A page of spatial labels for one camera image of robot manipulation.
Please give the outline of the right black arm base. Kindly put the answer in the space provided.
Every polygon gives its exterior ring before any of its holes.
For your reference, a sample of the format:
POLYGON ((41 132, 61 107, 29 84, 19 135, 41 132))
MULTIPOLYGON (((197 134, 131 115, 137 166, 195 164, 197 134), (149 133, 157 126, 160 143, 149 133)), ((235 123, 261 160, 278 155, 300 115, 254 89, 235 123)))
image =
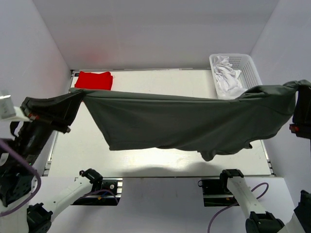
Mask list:
POLYGON ((220 179, 201 179, 197 184, 202 189, 205 207, 227 207, 236 203, 233 194, 223 189, 220 179))

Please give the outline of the dark grey t shirt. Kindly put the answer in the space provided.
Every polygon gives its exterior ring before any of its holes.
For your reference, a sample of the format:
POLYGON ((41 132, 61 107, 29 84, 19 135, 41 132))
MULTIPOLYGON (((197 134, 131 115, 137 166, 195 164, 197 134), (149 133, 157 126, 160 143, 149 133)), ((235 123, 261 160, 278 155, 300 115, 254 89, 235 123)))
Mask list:
POLYGON ((196 151, 205 161, 274 137, 299 108, 306 80, 259 85, 233 100, 84 89, 83 102, 110 150, 196 151))

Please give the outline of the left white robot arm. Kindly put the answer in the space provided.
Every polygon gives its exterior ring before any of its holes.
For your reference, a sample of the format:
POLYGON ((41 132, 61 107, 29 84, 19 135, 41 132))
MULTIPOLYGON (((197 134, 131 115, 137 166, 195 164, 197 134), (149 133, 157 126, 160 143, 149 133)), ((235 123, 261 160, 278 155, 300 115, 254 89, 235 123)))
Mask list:
POLYGON ((0 141, 1 232, 45 233, 75 201, 102 190, 102 176, 90 168, 54 197, 33 201, 42 186, 34 164, 54 132, 70 132, 83 98, 82 91, 49 99, 28 97, 16 107, 11 95, 1 92, 0 119, 9 122, 12 135, 0 141))

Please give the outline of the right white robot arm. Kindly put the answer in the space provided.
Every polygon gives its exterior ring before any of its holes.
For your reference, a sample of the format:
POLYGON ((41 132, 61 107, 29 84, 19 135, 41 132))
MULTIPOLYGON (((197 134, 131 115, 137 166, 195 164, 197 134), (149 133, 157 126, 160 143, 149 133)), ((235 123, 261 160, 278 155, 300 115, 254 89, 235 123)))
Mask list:
MULTIPOLYGON (((311 138, 311 88, 301 87, 289 129, 297 137, 311 138)), ((294 209, 291 220, 284 224, 266 210, 247 186, 238 169, 223 170, 219 187, 224 193, 232 193, 245 217, 248 233, 309 233, 311 231, 311 194, 300 192, 300 201, 294 209)))

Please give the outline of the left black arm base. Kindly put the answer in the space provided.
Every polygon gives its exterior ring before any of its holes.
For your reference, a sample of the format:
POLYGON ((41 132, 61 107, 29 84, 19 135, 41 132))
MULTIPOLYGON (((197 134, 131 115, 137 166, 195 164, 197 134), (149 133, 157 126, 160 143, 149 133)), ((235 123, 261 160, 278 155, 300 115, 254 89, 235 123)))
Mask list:
POLYGON ((76 200, 73 206, 117 206, 121 199, 122 178, 103 178, 88 196, 76 200))

